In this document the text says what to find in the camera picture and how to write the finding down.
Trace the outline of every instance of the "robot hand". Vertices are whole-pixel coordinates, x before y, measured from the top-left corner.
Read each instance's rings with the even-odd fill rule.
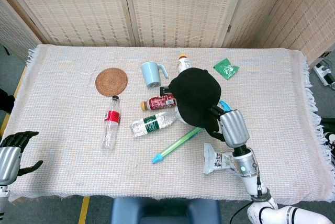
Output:
[[[36,131],[18,132],[9,135],[0,144],[0,186],[13,183],[17,176],[31,173],[38,169],[43,161],[38,161],[34,166],[20,169],[22,153],[31,137],[36,136]]]

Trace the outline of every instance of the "green snack packet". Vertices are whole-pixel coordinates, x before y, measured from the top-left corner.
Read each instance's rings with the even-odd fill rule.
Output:
[[[227,80],[234,76],[234,74],[239,69],[238,66],[231,65],[228,58],[223,59],[221,62],[215,64],[213,68]]]

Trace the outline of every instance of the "green bottle label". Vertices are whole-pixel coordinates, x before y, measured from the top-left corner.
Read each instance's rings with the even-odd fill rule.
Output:
[[[146,125],[147,132],[151,132],[151,131],[155,131],[159,129],[159,125],[158,125],[155,115],[144,118],[143,121]]]

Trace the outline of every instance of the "plastic bottle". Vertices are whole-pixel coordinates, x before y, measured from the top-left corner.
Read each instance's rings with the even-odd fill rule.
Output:
[[[119,97],[113,96],[111,99],[110,110],[105,114],[105,136],[103,147],[112,149],[117,137],[117,130],[120,123]]]
[[[181,122],[183,122],[184,124],[187,124],[187,125],[188,125],[188,123],[186,123],[185,120],[184,120],[184,119],[182,118],[182,116],[180,115],[178,106],[175,106],[175,107],[174,107],[174,110],[175,110],[175,112],[177,113],[177,118],[178,118]]]
[[[185,71],[188,68],[191,68],[191,62],[187,58],[186,54],[182,53],[178,57],[178,73]]]
[[[157,113],[153,116],[142,118],[130,124],[133,137],[139,137],[152,131],[159,130],[174,123],[178,119],[175,111]]]
[[[161,108],[167,108],[176,105],[176,100],[172,94],[166,94],[160,97],[152,97],[147,101],[141,102],[141,109],[146,110],[157,110]]]

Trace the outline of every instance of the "bottle cap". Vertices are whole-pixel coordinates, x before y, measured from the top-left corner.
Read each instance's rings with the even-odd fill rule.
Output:
[[[187,58],[187,56],[186,56],[185,53],[181,53],[181,54],[178,56],[178,60],[179,60],[180,58]]]
[[[142,109],[143,111],[148,110],[148,108],[147,108],[147,101],[142,101],[142,102],[141,102],[141,109]]]

